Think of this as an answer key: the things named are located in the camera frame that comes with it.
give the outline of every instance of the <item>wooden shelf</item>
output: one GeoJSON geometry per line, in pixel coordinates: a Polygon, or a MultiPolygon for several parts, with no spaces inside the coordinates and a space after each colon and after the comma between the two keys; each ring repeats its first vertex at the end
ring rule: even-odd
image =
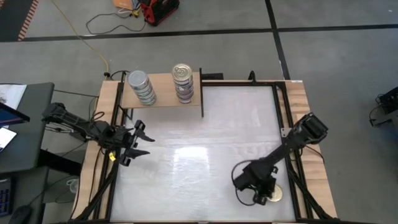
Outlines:
{"type": "Polygon", "coordinates": [[[121,106],[124,109],[130,108],[153,108],[167,106],[201,106],[200,98],[200,77],[198,72],[193,72],[193,97],[191,103],[180,103],[175,92],[175,85],[171,73],[148,74],[149,80],[156,94],[156,102],[152,106],[144,106],[139,101],[129,83],[124,82],[124,90],[121,106]]]}

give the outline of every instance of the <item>keyboard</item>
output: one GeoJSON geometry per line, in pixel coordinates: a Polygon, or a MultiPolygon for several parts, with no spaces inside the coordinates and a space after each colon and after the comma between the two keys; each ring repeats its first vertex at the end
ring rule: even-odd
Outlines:
{"type": "Polygon", "coordinates": [[[12,213],[12,181],[10,177],[0,178],[0,217],[12,213]]]}

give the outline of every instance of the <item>yellow sticker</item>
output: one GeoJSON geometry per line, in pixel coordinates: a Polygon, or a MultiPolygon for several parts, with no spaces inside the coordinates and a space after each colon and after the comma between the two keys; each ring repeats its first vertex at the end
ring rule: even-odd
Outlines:
{"type": "Polygon", "coordinates": [[[109,153],[109,158],[112,160],[112,162],[116,160],[116,158],[113,155],[113,152],[109,153]]]}

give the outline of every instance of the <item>orange striped tape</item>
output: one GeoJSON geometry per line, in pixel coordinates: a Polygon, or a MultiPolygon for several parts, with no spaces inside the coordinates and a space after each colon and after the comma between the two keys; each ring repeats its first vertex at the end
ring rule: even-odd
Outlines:
{"type": "Polygon", "coordinates": [[[22,41],[25,38],[26,32],[29,28],[29,24],[32,22],[33,16],[35,15],[38,5],[39,5],[39,0],[33,0],[32,5],[30,6],[29,12],[26,15],[24,24],[21,27],[21,31],[19,31],[18,41],[22,41]]]}

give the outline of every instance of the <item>small round disc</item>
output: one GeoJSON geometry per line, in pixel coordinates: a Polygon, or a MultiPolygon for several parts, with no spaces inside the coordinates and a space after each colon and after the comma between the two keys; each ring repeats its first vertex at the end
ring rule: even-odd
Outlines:
{"type": "Polygon", "coordinates": [[[279,185],[275,184],[274,193],[272,193],[272,197],[267,197],[270,202],[278,202],[282,199],[282,189],[279,185]]]}

